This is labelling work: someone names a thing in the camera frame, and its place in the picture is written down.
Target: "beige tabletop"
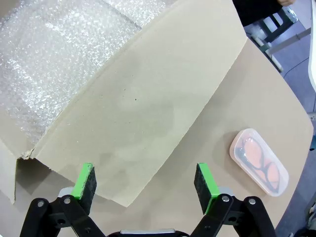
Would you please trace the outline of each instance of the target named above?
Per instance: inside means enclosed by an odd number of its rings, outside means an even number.
[[[229,146],[245,128],[256,129],[289,173],[280,197],[270,197],[229,157]],[[96,196],[91,218],[109,234],[120,229],[175,228],[191,233],[202,217],[193,185],[197,162],[206,162],[220,186],[238,199],[259,196],[274,224],[281,219],[298,183],[313,127],[285,81],[247,41],[223,82],[172,155],[128,208]],[[0,194],[0,234],[18,236],[33,198],[53,201],[72,183],[36,160],[18,162],[16,203]],[[68,235],[68,228],[60,236]],[[235,236],[224,226],[220,236]]]

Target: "hand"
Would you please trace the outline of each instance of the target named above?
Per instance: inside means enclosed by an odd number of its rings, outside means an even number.
[[[295,2],[295,0],[277,0],[277,2],[282,6],[290,6]]]

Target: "cable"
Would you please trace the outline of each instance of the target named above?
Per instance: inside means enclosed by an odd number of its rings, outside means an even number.
[[[306,60],[308,60],[310,57],[307,57],[306,59],[304,59],[302,62],[300,62],[299,64],[296,64],[293,68],[291,68],[290,70],[288,70],[287,72],[286,72],[286,74],[284,74],[284,79],[285,79],[285,77],[286,77],[286,75],[289,73],[289,72],[291,72],[294,68],[296,68],[297,66],[299,66],[300,64],[302,64],[302,63],[304,63]]]

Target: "person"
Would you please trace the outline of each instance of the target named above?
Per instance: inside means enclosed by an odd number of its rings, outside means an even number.
[[[295,0],[233,0],[243,26],[266,18],[294,2]]]

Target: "bubble wrap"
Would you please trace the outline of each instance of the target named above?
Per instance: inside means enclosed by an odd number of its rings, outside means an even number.
[[[33,0],[0,24],[0,106],[36,143],[159,0]]]

